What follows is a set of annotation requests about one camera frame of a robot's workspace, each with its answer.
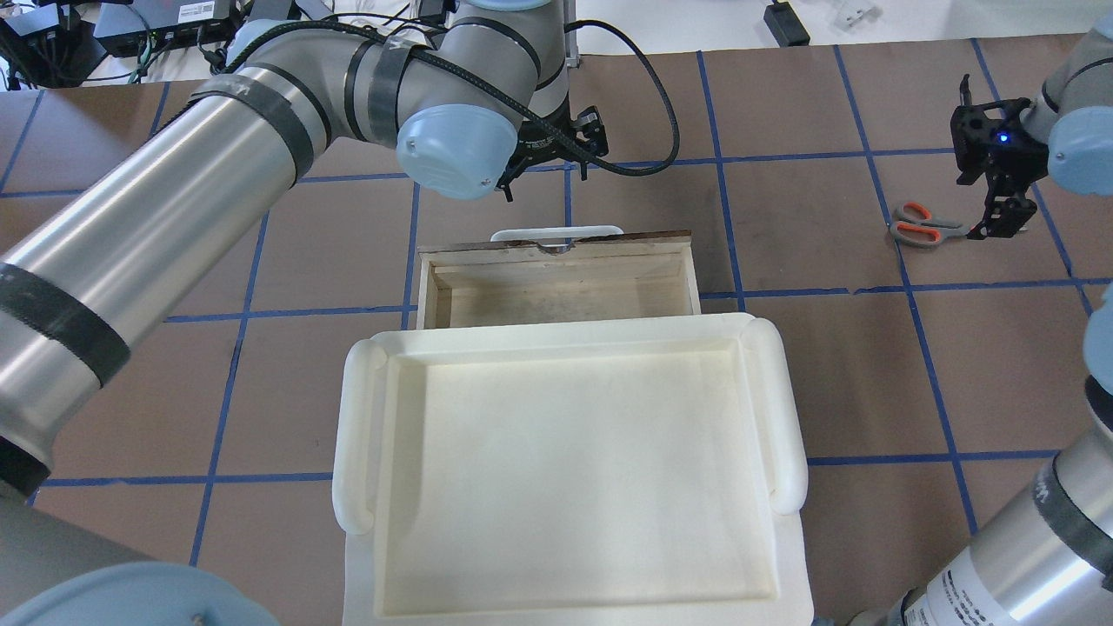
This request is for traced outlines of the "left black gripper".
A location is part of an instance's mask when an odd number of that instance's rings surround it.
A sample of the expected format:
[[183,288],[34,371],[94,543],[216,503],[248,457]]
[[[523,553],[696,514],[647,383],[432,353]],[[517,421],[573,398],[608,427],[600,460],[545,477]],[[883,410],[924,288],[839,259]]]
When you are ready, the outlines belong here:
[[[608,138],[599,108],[588,106],[577,117],[571,115],[571,102],[561,102],[556,110],[543,116],[561,135],[577,143],[580,151],[602,158],[608,155]],[[587,159],[577,157],[561,145],[540,123],[524,120],[518,131],[518,146],[503,174],[498,178],[498,189],[508,189],[511,182],[534,165],[551,160],[580,163],[581,173],[587,175]]]

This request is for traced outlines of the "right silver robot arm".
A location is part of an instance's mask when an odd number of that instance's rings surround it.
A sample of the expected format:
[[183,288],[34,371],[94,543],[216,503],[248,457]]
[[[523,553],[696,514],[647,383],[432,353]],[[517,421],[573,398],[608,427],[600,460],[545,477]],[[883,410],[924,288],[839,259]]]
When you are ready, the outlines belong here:
[[[951,115],[957,183],[987,183],[971,241],[1013,237],[1040,206],[1027,197],[1048,178],[1080,196],[1110,195],[1110,14],[1080,39],[1033,98],[971,102],[959,86]],[[1110,293],[1087,317],[1064,320],[1075,275],[1058,281],[915,286],[930,320],[973,305],[953,342],[991,368],[965,383],[943,380],[953,400],[946,436],[965,464],[1038,459],[1008,503],[978,524],[971,542],[930,581],[903,595],[881,625],[1109,625]]]

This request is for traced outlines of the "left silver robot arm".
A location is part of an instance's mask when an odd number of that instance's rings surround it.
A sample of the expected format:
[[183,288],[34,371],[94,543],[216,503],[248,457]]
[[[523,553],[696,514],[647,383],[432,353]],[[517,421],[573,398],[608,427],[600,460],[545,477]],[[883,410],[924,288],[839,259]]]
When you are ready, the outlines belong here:
[[29,506],[63,426],[341,137],[429,190],[508,180],[522,123],[556,130],[564,1],[462,1],[440,41],[334,20],[248,23],[223,74],[3,254],[4,625],[274,625],[230,583]]

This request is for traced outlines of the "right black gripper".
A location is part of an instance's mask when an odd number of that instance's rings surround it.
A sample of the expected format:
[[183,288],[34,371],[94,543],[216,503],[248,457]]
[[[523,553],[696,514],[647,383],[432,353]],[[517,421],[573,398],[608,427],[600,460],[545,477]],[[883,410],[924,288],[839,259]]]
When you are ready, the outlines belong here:
[[971,74],[959,80],[959,104],[951,114],[956,182],[971,186],[983,176],[988,182],[984,214],[969,239],[1012,238],[1038,211],[1026,190],[1047,176],[1047,146],[1024,128],[1022,114],[1032,108],[1026,97],[974,104]]

